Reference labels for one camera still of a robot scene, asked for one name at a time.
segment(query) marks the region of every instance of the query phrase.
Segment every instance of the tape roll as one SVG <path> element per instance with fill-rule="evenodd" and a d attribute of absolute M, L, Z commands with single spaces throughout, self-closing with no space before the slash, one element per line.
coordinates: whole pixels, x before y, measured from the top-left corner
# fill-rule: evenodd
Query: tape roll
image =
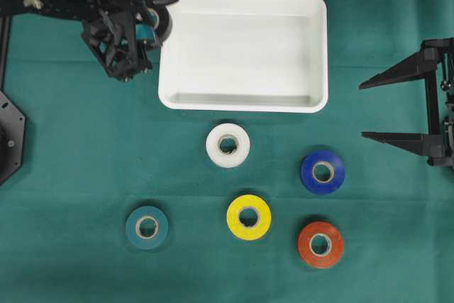
<path fill-rule="evenodd" d="M 223 152 L 221 143 L 232 139 L 235 148 L 231 152 Z M 223 123 L 213 128 L 206 137 L 206 152 L 211 161 L 219 167 L 232 168 L 241 165 L 249 155 L 250 140 L 246 131 L 232 123 Z"/>
<path fill-rule="evenodd" d="M 141 225 L 153 222 L 151 233 L 144 233 Z M 134 210 L 126 220 L 126 237 L 136 248 L 151 250 L 161 245 L 167 237 L 169 223 L 164 213 L 153 206 L 142 206 Z"/>
<path fill-rule="evenodd" d="M 246 209 L 253 209 L 257 221 L 246 226 L 240 221 L 240 214 Z M 254 241 L 263 237 L 271 226 L 271 211 L 265 200 L 256 195 L 242 195 L 231 202 L 227 209 L 227 225 L 234 236 L 244 241 Z"/>
<path fill-rule="evenodd" d="M 144 44 L 146 50 L 160 47 L 172 32 L 172 17 L 165 6 L 148 7 L 148 12 L 138 13 L 138 20 L 135 26 L 137 40 Z"/>
<path fill-rule="evenodd" d="M 317 253 L 312 247 L 312 242 L 317 236 L 326 240 L 327 248 L 323 253 Z M 342 258 L 343 239 L 333 225 L 317 221 L 307 225 L 299 233 L 298 252 L 301 258 L 310 266 L 318 269 L 327 269 Z"/>
<path fill-rule="evenodd" d="M 330 176 L 327 180 L 319 180 L 315 170 L 323 165 L 329 169 Z M 300 169 L 303 185 L 314 194 L 328 194 L 336 191 L 345 179 L 345 166 L 340 157 L 329 150 L 318 150 L 307 155 Z"/>

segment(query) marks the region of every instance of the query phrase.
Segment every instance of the yellow tape roll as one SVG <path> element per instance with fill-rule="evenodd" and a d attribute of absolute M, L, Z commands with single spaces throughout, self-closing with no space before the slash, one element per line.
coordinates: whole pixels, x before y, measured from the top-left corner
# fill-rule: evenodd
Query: yellow tape roll
<path fill-rule="evenodd" d="M 253 209 L 257 214 L 257 222 L 253 226 L 245 226 L 240 221 L 240 213 L 245 209 Z M 267 203 L 256 195 L 242 195 L 232 201 L 227 209 L 227 225 L 239 239 L 254 241 L 267 233 L 271 225 L 271 211 Z"/>

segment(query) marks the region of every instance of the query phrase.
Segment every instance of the orange tape roll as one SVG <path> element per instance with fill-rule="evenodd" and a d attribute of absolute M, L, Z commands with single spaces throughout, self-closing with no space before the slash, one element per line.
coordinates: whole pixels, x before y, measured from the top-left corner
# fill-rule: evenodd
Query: orange tape roll
<path fill-rule="evenodd" d="M 325 249 L 315 250 L 314 240 L 325 240 Z M 298 237 L 298 252 L 310 266 L 327 269 L 335 265 L 343 254 L 343 239 L 339 231 L 331 224 L 317 221 L 304 227 Z"/>

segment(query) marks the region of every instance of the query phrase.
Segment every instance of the teal tablecloth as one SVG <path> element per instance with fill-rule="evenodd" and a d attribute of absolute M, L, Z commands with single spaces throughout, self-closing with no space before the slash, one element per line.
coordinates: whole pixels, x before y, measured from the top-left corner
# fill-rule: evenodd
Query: teal tablecloth
<path fill-rule="evenodd" d="M 151 74 L 121 84 L 106 78 L 79 23 L 15 17 L 5 90 L 28 122 L 24 166 L 0 188 L 0 300 L 454 302 L 454 173 L 360 137 L 425 131 L 423 84 L 358 91 L 423 39 L 452 36 L 454 0 L 325 1 L 329 103 L 307 115 L 166 109 L 158 54 Z M 222 121 L 252 141 L 231 170 L 204 149 Z M 319 146 L 347 167 L 341 189 L 322 198 L 298 173 Z M 273 214 L 254 243 L 235 239 L 225 220 L 244 192 Z M 164 246 L 150 252 L 124 233 L 144 203 L 170 221 Z M 297 234 L 314 216 L 345 239 L 330 270 L 297 253 Z"/>

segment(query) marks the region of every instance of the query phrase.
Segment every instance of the white tray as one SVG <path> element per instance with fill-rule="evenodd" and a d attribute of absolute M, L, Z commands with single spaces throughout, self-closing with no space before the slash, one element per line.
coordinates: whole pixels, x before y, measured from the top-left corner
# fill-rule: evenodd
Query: white tray
<path fill-rule="evenodd" d="M 161 52 L 173 109 L 314 113 L 328 101 L 323 0 L 179 0 Z"/>

